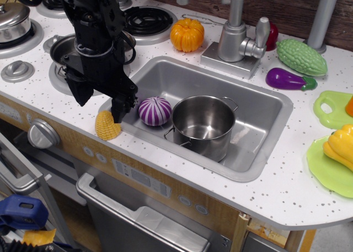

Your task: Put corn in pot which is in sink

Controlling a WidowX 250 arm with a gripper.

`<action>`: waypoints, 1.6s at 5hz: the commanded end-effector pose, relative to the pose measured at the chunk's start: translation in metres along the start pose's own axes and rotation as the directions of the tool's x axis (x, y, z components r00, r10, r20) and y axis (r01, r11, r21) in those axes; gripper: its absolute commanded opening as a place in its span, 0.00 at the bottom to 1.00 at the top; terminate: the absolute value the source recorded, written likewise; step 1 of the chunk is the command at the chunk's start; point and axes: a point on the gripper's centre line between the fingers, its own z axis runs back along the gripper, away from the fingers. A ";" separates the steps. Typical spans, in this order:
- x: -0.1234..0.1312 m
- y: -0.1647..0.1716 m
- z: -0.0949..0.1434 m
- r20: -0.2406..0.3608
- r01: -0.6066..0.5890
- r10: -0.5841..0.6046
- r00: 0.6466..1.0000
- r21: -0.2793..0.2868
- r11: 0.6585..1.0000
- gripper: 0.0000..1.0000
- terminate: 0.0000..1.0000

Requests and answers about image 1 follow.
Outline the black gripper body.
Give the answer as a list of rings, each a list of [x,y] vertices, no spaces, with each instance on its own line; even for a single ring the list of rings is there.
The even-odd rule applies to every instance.
[[[125,56],[125,44],[132,50],[132,56],[128,60]],[[84,78],[94,91],[112,99],[119,94],[136,96],[138,87],[124,71],[124,67],[136,57],[136,50],[131,42],[112,42],[104,53],[85,49],[78,43],[75,43],[75,48],[78,56],[65,55],[62,58],[66,65],[65,75],[71,72]]]

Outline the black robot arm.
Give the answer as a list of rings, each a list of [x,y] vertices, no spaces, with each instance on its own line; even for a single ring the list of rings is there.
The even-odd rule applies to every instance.
[[[34,7],[42,0],[18,0]],[[131,45],[123,33],[125,13],[116,0],[61,0],[67,18],[74,26],[77,55],[63,56],[66,82],[80,106],[95,90],[112,98],[115,123],[138,103],[138,87],[124,72],[131,63],[125,58],[124,45]]]

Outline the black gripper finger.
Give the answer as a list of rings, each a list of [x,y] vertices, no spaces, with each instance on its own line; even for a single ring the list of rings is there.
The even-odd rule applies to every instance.
[[[138,103],[138,98],[133,95],[119,94],[114,97],[111,101],[111,114],[114,122],[119,124],[122,122],[126,114],[128,114],[132,108]]]
[[[87,81],[71,72],[66,73],[66,82],[71,93],[80,106],[84,106],[94,93],[94,89]]]

